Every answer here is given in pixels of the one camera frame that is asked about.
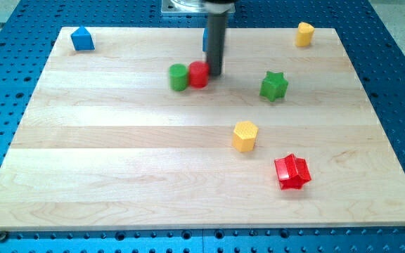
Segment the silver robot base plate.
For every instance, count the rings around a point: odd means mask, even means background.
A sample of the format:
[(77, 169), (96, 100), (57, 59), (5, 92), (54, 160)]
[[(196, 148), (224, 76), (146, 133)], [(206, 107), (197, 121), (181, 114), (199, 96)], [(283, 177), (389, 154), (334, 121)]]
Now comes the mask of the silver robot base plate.
[(227, 14), (235, 12), (238, 0), (162, 0), (161, 13), (172, 15)]

